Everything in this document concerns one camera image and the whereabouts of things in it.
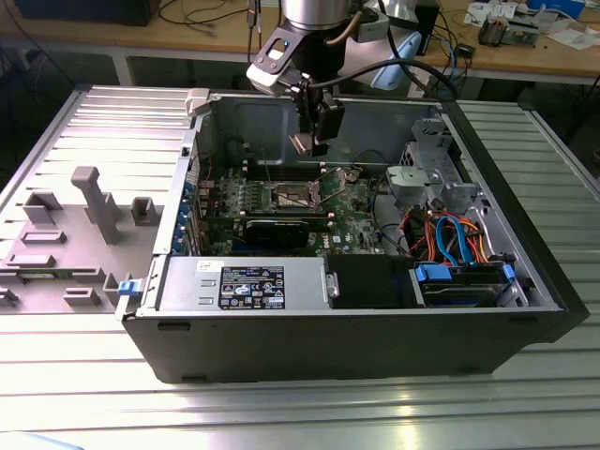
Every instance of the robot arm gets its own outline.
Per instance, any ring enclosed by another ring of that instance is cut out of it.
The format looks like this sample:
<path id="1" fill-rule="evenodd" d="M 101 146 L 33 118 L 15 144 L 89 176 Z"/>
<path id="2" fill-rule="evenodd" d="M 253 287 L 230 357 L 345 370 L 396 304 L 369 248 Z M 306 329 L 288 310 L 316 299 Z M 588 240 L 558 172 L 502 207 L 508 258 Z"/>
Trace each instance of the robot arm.
<path id="1" fill-rule="evenodd" d="M 344 106 L 327 89 L 311 83 L 333 80 L 342 69 L 346 40 L 384 39 L 387 17 L 351 0 L 283 0 L 287 21 L 277 28 L 256 55 L 247 76 L 260 91 L 279 97 L 292 92 L 299 116 L 292 143 L 301 154 L 327 152 L 344 115 Z"/>

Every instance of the green circuit board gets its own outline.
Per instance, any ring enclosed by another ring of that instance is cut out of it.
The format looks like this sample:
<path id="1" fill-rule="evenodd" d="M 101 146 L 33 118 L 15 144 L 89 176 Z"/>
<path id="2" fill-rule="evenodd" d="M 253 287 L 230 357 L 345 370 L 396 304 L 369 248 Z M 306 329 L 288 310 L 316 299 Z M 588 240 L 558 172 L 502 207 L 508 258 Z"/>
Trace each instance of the green circuit board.
<path id="1" fill-rule="evenodd" d="M 368 179 L 355 176 L 349 182 L 348 173 L 330 171 L 316 182 L 271 182 L 248 180 L 241 171 L 226 172 L 216 181 L 211 207 L 204 211 L 208 253 L 308 257 L 383 253 L 368 209 L 372 196 Z M 252 219 L 309 223 L 307 244 L 282 250 L 248 248 L 243 230 Z"/>

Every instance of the power supply label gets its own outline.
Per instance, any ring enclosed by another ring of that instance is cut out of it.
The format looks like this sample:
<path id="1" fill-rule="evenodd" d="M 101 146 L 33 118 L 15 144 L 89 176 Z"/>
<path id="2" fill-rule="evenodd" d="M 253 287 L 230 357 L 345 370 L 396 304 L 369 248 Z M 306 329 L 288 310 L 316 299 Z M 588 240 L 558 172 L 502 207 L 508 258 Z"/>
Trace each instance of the power supply label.
<path id="1" fill-rule="evenodd" d="M 283 267 L 223 267 L 218 307 L 285 309 Z"/>

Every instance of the wooden desk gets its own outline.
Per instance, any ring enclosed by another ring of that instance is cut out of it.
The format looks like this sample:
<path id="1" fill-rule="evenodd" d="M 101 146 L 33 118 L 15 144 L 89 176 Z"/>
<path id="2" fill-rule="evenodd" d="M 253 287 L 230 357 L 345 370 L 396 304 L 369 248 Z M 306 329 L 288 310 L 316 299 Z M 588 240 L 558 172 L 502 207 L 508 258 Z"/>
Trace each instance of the wooden desk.
<path id="1" fill-rule="evenodd" d="M 187 10 L 217 5 L 217 0 L 186 0 Z M 199 13 L 197 18 L 210 18 L 244 8 L 245 0 L 232 0 L 216 11 Z M 462 26 L 468 0 L 442 0 L 442 8 L 451 30 L 460 42 L 477 48 L 470 76 L 548 83 L 590 84 L 600 71 L 600 51 L 592 47 L 576 51 L 547 37 L 540 37 L 535 48 L 501 46 L 490 48 L 477 44 L 478 28 Z M 248 26 L 246 15 L 240 13 L 215 22 L 216 37 L 191 30 L 183 25 L 165 22 L 156 16 L 146 27 L 130 27 L 106 23 L 79 23 L 56 21 L 30 21 L 14 14 L 22 27 L 43 48 L 58 52 L 108 54 L 123 85 L 134 84 L 128 58 L 130 56 L 164 57 L 176 59 L 246 61 Z M 181 10 L 177 4 L 167 8 L 165 15 L 181 21 Z M 586 9 L 580 18 L 583 21 L 600 22 L 600 13 Z M 266 7 L 263 12 L 263 40 L 273 30 L 277 21 L 277 9 Z M 23 36 L 0 7 L 0 44 L 4 48 L 32 49 L 35 46 Z M 254 38 L 253 50 L 258 49 Z M 437 42 L 431 42 L 426 56 L 418 59 L 442 68 L 446 56 Z"/>
<path id="2" fill-rule="evenodd" d="M 450 30 L 457 35 L 458 41 L 471 45 L 477 50 L 472 60 L 469 75 L 480 78 L 499 78 L 548 83 L 593 83 L 600 73 L 600 48 L 574 50 L 546 36 L 537 39 L 535 47 L 508 46 L 487 47 L 479 45 L 479 28 L 463 23 L 468 0 L 442 0 L 443 15 Z M 585 8 L 579 17 L 586 22 L 600 22 L 600 13 Z M 443 21 L 438 17 L 438 25 Z M 447 38 L 443 30 L 438 29 Z M 439 42 L 429 44 L 427 54 L 422 61 L 432 66 L 444 66 L 447 57 Z M 464 61 L 458 61 L 464 67 Z"/>

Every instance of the motherboard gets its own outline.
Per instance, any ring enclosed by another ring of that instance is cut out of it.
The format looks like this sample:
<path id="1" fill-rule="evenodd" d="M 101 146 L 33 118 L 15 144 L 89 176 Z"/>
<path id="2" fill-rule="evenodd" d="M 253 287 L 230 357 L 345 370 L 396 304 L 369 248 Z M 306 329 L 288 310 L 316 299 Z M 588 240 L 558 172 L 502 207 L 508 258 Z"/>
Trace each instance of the motherboard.
<path id="1" fill-rule="evenodd" d="M 200 253 L 322 256 L 383 253 L 371 215 L 373 179 L 351 167 L 229 169 L 200 182 Z"/>

